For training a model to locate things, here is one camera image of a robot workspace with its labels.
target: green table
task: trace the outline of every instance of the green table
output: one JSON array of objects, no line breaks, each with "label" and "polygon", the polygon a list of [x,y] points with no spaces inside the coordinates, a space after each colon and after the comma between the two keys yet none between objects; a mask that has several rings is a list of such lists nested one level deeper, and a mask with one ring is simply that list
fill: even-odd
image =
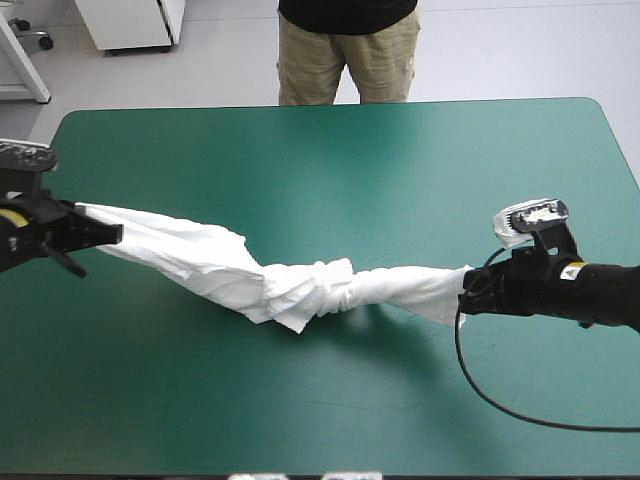
[{"label": "green table", "polygon": [[[262,264],[479,265],[491,217],[572,210],[581,254],[637,264],[640,198],[588,99],[77,112],[60,198],[225,225]],[[2,275],[0,472],[640,473],[640,435],[515,421],[465,383],[453,331],[390,306],[251,324],[97,250]],[[529,414],[640,424],[629,329],[470,318],[470,369]]]}]

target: white bracket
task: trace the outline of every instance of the white bracket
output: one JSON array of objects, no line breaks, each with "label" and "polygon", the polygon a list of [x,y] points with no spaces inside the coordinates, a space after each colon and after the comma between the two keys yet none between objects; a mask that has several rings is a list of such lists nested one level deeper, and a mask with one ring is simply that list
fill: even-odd
[{"label": "white bracket", "polygon": [[2,13],[0,13],[0,49],[7,55],[24,82],[24,85],[0,85],[0,100],[33,98],[38,103],[48,103],[51,99],[49,90]]}]

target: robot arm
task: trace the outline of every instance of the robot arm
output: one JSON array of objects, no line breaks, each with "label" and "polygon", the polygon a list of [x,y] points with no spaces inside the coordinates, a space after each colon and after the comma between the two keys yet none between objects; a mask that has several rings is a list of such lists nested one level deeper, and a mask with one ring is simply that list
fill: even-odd
[{"label": "robot arm", "polygon": [[494,217],[494,229],[509,260],[465,276],[460,297],[469,314],[534,314],[593,324],[627,325],[640,332],[640,267],[586,263],[567,227],[569,212],[560,200],[535,200]]},{"label": "robot arm", "polygon": [[121,241],[122,225],[93,220],[42,189],[42,173],[56,167],[48,146],[0,139],[0,272],[48,256],[85,277],[68,253]]}]

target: yellow label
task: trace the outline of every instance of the yellow label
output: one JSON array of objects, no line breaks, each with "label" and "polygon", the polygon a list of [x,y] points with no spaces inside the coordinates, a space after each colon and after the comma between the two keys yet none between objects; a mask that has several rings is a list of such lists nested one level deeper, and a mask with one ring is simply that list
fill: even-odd
[{"label": "yellow label", "polygon": [[29,221],[13,210],[7,210],[6,208],[0,208],[0,217],[4,217],[13,223],[16,227],[22,228],[29,225]]},{"label": "yellow label", "polygon": [[562,272],[560,273],[560,279],[575,280],[576,278],[578,278],[578,274],[580,273],[580,270],[582,270],[582,267],[584,267],[585,265],[587,265],[587,263],[585,262],[569,263],[562,269]]}]

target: white cloth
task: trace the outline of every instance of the white cloth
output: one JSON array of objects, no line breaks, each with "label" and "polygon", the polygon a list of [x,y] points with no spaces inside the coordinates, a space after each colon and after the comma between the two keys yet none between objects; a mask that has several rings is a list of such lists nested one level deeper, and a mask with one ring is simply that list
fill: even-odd
[{"label": "white cloth", "polygon": [[88,216],[124,225],[122,242],[100,250],[154,267],[174,282],[242,313],[300,333],[314,315],[391,303],[453,325],[469,266],[378,268],[354,274],[346,259],[313,265],[259,265],[245,238],[218,225],[125,208],[78,203]]}]

